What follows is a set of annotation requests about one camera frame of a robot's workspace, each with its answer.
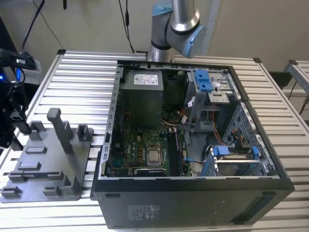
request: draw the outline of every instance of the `slotted metal table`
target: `slotted metal table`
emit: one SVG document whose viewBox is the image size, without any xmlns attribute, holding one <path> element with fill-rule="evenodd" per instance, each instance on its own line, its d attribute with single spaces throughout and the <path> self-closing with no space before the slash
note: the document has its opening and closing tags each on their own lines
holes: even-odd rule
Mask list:
<svg viewBox="0 0 309 232">
<path fill-rule="evenodd" d="M 27 112 L 28 122 L 41 120 L 51 127 L 46 114 L 59 107 L 71 127 L 87 123 L 95 130 L 82 198 L 73 202 L 0 203 L 3 231 L 106 231 L 96 201 L 89 198 L 96 158 L 103 144 L 107 114 L 118 59 L 145 60 L 145 54 L 110 54 L 66 51 L 57 55 Z M 252 227 L 140 229 L 141 231 L 309 231 L 309 128 L 270 77 L 262 63 L 250 58 L 176 56 L 177 63 L 218 64 L 234 67 L 259 120 L 295 185 L 295 192 Z M 28 137 L 15 131 L 25 144 Z M 0 156 L 0 189 L 8 181 L 21 152 L 7 149 Z"/>
</svg>

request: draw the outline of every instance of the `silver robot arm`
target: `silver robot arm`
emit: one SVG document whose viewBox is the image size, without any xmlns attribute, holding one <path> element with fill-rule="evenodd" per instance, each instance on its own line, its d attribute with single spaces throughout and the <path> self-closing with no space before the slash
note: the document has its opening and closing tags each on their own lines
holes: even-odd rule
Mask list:
<svg viewBox="0 0 309 232">
<path fill-rule="evenodd" d="M 153 6 L 151 47 L 147 60 L 173 62 L 174 48 L 186 58 L 202 47 L 206 29 L 199 23 L 194 0 L 161 1 Z"/>
</svg>

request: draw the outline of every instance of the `power supply label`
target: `power supply label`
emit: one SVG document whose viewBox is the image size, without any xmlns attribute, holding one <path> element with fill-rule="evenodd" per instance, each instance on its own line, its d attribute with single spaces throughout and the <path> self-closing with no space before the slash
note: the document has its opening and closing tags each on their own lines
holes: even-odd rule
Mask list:
<svg viewBox="0 0 309 232">
<path fill-rule="evenodd" d="M 158 220 L 160 205 L 159 204 L 131 204 L 127 206 L 129 220 Z"/>
<path fill-rule="evenodd" d="M 146 85 L 146 86 L 157 86 L 158 76 L 148 74 L 135 74 L 134 75 L 135 85 Z"/>
</svg>

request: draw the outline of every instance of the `blue light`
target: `blue light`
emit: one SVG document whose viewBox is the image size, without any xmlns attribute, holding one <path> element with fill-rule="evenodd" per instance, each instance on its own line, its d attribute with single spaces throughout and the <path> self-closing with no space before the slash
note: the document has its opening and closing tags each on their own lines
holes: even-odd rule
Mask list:
<svg viewBox="0 0 309 232">
<path fill-rule="evenodd" d="M 18 81 L 20 81 L 20 75 L 21 75 L 20 69 L 16 69 L 16 79 L 17 79 Z"/>
</svg>

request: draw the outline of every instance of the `green circuit board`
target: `green circuit board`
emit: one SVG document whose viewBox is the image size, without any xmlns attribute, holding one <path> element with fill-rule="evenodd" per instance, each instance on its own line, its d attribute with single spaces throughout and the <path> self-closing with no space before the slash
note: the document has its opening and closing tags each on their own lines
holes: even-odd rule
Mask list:
<svg viewBox="0 0 309 232">
<path fill-rule="evenodd" d="M 184 133 L 178 133 L 178 142 L 181 155 L 186 149 Z M 147 165 L 147 148 L 160 149 L 161 165 L 152 168 L 163 168 L 169 176 L 169 154 L 167 144 L 167 131 L 155 130 L 126 130 L 123 143 L 123 156 L 112 158 L 112 176 L 131 176 L 134 169 L 149 168 Z M 185 176 L 190 176 L 188 168 Z"/>
</svg>

